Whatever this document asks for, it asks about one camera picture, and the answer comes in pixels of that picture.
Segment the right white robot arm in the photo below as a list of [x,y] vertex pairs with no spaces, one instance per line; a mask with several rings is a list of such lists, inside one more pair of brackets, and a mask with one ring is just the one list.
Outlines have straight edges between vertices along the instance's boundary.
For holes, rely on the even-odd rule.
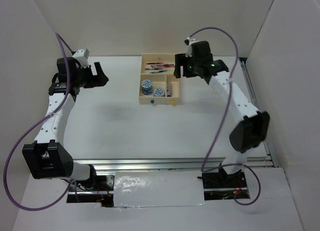
[[227,65],[221,59],[213,58],[207,41],[188,37],[185,43],[187,51],[175,55],[174,76],[177,79],[204,79],[220,95],[236,123],[229,135],[233,150],[218,167],[220,185],[230,187],[251,151],[266,139],[270,115],[267,111],[260,111],[248,100],[232,81]]

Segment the red capped pen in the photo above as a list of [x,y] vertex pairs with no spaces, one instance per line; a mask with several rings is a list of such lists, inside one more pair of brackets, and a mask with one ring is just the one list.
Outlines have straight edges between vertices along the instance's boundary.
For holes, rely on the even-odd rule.
[[175,66],[172,65],[165,65],[165,66],[154,66],[151,67],[151,70],[162,70],[162,69],[169,69],[169,68],[174,68]]

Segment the clear pushpin case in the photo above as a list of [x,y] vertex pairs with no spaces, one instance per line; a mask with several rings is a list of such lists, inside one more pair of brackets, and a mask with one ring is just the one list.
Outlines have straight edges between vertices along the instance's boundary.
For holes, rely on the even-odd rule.
[[168,97],[171,97],[173,94],[173,86],[172,86],[172,82],[168,82],[166,85],[166,94]]

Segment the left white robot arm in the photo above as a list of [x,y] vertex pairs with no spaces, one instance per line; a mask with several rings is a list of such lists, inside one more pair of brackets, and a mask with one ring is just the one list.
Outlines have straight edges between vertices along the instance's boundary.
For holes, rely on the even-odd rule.
[[53,76],[48,89],[49,104],[41,129],[31,144],[25,144],[22,155],[34,179],[76,180],[86,190],[97,188],[99,178],[90,164],[79,164],[64,147],[64,136],[69,115],[76,103],[80,89],[103,87],[109,78],[99,62],[81,66],[78,58],[59,58],[58,72]]

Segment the green gel pen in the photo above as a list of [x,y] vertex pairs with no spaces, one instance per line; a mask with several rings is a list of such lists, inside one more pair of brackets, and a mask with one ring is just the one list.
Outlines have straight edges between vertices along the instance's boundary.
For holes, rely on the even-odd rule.
[[168,70],[166,69],[162,69],[162,70],[154,70],[154,71],[151,71],[150,74],[159,74],[159,73],[164,73],[164,72],[167,72]]

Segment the red gel pen clear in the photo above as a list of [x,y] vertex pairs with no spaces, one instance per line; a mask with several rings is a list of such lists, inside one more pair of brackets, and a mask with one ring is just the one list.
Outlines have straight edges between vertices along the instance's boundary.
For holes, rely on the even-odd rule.
[[161,65],[164,65],[163,62],[147,62],[145,64],[146,65],[150,65],[150,66],[161,66]]

